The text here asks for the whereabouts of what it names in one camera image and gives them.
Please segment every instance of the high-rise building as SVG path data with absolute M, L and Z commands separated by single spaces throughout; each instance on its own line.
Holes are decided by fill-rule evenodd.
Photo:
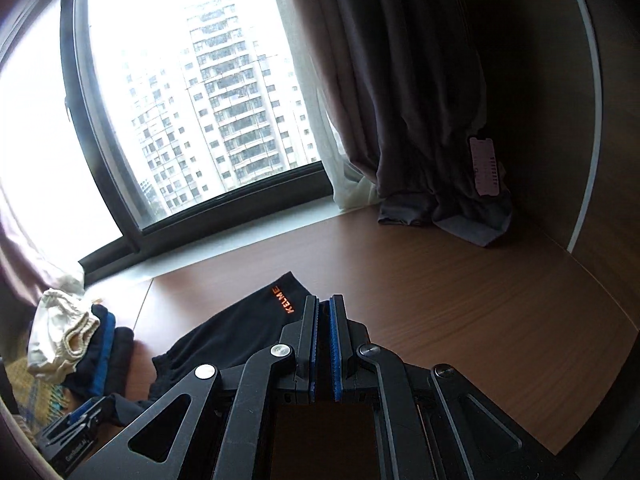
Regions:
M 319 160 L 288 47 L 241 25 L 234 0 L 211 0 L 185 9 L 177 61 L 124 53 L 144 193 L 165 213 Z

